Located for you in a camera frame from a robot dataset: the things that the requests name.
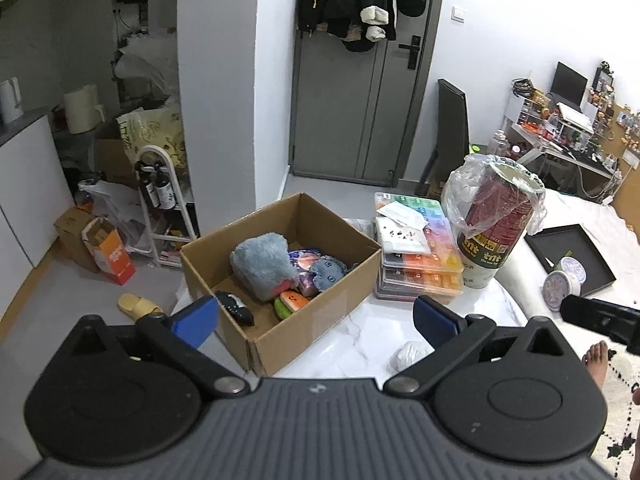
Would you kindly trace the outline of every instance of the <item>purple package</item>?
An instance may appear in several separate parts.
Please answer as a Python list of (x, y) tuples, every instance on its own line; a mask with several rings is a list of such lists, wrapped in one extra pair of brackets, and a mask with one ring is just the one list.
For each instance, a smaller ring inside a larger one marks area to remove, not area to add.
[(298, 271), (298, 289), (300, 294), (307, 298), (318, 293), (314, 285), (314, 274), (309, 271), (309, 267), (320, 256), (322, 256), (322, 253), (318, 249), (289, 251), (289, 259)]

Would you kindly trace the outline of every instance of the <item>black tray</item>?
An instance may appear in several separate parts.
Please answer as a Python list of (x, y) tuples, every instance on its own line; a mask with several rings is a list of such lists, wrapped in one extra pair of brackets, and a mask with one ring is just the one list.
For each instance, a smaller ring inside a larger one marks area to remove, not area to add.
[(602, 254), (580, 224), (543, 229), (533, 236), (525, 235), (524, 239), (546, 272), (553, 270), (546, 258), (557, 265), (560, 258), (571, 251), (572, 258), (578, 260), (587, 272), (587, 280), (580, 288), (581, 296), (598, 292), (616, 281)]

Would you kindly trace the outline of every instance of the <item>silver screw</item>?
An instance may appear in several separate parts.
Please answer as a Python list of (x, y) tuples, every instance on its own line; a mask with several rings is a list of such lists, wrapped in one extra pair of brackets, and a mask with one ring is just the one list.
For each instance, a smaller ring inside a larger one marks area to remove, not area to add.
[(240, 377), (220, 377), (213, 387), (222, 394), (239, 394), (244, 390), (245, 382)]
[(389, 379), (387, 387), (398, 394), (410, 394), (420, 388), (420, 383), (413, 377), (400, 375)]

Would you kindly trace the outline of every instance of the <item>green item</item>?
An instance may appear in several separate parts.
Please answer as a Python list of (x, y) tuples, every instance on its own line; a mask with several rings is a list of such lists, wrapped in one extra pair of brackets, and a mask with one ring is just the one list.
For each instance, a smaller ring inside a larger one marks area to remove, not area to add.
[(276, 310), (276, 316), (281, 320), (287, 319), (291, 315), (291, 311), (285, 306), (280, 298), (276, 298), (273, 302), (273, 306)]

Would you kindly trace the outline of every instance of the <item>door frame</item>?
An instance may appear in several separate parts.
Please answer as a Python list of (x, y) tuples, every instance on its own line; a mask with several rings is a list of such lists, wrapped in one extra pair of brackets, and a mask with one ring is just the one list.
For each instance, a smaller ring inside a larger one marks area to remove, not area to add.
[[(424, 99), (424, 89), (427, 86), (427, 79), (431, 69), (431, 59), (433, 58), (433, 49), (436, 43), (436, 35), (438, 33), (438, 23), (440, 21), (440, 11), (442, 10), (442, 0), (430, 0), (427, 10), (427, 20), (424, 27), (424, 41), (420, 54), (418, 54), (418, 67), (415, 76), (414, 92), (409, 104), (404, 131), (402, 132), (402, 140), (400, 142), (400, 150), (398, 160), (394, 169), (392, 179), (392, 187), (397, 187), (399, 180), (404, 176), (409, 154), (414, 143), (415, 129), (418, 125), (420, 110), (422, 109), (422, 101)], [(293, 78), (291, 82), (291, 110), (289, 116), (289, 165), (293, 167), (293, 155), (295, 144), (295, 123), (296, 123), (296, 103), (298, 99), (298, 85), (300, 81), (300, 58), (302, 56), (302, 32), (295, 35), (294, 53), (293, 53)]]

